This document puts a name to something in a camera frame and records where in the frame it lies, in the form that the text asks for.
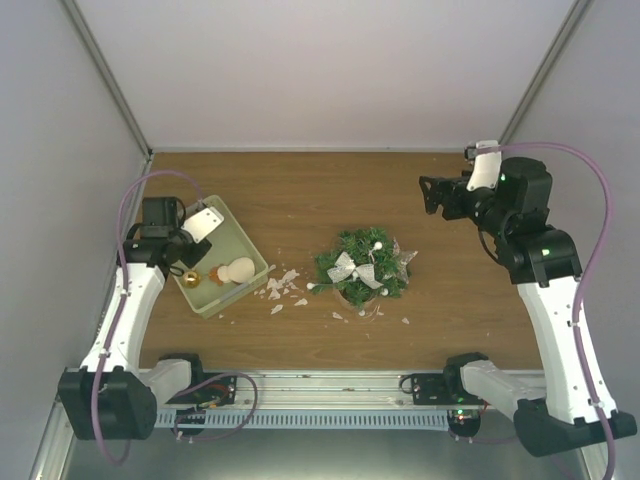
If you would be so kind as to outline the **gold bauble ornament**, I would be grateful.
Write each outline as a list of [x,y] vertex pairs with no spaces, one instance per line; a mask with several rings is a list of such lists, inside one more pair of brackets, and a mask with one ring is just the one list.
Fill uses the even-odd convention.
[[181,276],[182,285],[187,289],[197,288],[202,281],[201,275],[194,270],[186,271]]

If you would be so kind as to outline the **light green perforated plastic basket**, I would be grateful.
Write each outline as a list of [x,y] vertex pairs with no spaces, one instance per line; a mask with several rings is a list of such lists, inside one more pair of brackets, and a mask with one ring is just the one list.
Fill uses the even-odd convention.
[[[219,196],[206,197],[204,205],[222,217],[220,226],[206,237],[211,248],[198,263],[188,259],[187,264],[182,261],[174,264],[177,273],[195,272],[199,283],[191,287],[186,285],[183,277],[175,277],[174,280],[191,310],[207,319],[265,285],[270,267]],[[210,278],[214,268],[230,266],[241,258],[251,259],[255,267],[254,275],[248,280],[220,285]]]

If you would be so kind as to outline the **silver glitter star ornament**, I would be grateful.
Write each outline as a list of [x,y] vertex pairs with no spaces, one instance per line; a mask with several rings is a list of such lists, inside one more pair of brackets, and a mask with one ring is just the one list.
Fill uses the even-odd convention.
[[396,261],[396,277],[408,284],[410,278],[409,264],[418,255],[415,250],[402,250],[397,239],[393,238],[393,255]]

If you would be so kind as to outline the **small green christmas tree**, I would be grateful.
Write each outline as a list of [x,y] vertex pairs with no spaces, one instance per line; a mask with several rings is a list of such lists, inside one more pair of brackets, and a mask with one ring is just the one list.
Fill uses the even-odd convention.
[[314,294],[331,290],[350,307],[364,310],[379,297],[402,296],[417,255],[402,249],[382,228],[345,230],[331,249],[314,257],[316,279],[307,289]]

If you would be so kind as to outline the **silver mesh ribbon bow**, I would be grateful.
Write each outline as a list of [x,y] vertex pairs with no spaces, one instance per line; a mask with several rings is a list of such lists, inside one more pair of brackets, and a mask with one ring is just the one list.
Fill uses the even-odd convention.
[[360,280],[372,290],[383,287],[383,284],[376,279],[375,266],[373,264],[357,265],[345,251],[338,256],[334,266],[327,270],[327,275],[332,283],[339,283],[351,278],[352,280]]

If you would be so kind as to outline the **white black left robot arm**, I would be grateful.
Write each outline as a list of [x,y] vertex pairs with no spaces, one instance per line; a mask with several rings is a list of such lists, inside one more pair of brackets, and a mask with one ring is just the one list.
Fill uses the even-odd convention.
[[174,396],[185,404],[203,398],[205,378],[194,354],[170,354],[148,372],[140,368],[150,315],[167,279],[193,267],[212,247],[209,235],[224,221],[214,208],[191,207],[176,197],[142,202],[117,261],[112,297],[99,333],[77,369],[64,371],[58,396],[80,440],[143,440],[157,410]]

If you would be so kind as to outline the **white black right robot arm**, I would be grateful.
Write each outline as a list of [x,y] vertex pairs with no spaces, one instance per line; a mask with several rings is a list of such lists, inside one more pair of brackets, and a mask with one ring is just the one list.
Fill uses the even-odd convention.
[[422,176],[425,210],[469,219],[496,247],[531,320],[545,385],[527,386],[479,353],[451,357],[444,396],[464,405],[478,397],[513,421],[525,449],[543,457],[637,434],[604,382],[581,301],[583,271],[570,235],[548,224],[552,176],[526,157],[479,156],[456,178]]

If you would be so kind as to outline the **beige snowman ornament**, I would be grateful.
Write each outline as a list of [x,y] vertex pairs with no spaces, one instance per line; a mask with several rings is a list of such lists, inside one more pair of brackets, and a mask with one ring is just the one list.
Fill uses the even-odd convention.
[[249,257],[240,257],[228,265],[213,267],[208,274],[211,281],[219,286],[234,283],[243,284],[255,274],[254,261]]

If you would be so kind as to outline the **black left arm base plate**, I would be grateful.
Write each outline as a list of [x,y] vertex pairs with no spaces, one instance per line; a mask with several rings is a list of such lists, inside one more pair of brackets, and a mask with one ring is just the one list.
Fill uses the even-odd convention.
[[208,409],[232,405],[235,402],[237,376],[227,375],[221,378],[220,372],[205,372],[202,379],[193,380],[186,395],[174,396],[167,401],[169,405],[191,405]]

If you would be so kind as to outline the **aluminium front mounting rail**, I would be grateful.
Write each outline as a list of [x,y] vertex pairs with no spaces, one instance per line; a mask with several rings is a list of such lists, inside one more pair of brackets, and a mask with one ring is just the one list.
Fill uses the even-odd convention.
[[[485,406],[414,405],[410,395],[398,388],[399,378],[412,373],[439,370],[258,370],[237,376],[235,402],[229,409],[247,410],[409,410],[414,408],[461,408]],[[189,408],[191,405],[161,407]]]

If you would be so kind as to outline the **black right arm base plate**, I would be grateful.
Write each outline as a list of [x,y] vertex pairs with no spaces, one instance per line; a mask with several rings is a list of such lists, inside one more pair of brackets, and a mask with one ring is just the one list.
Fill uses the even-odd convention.
[[398,388],[410,395],[414,405],[483,406],[484,401],[476,396],[451,393],[442,373],[412,373],[399,378]]

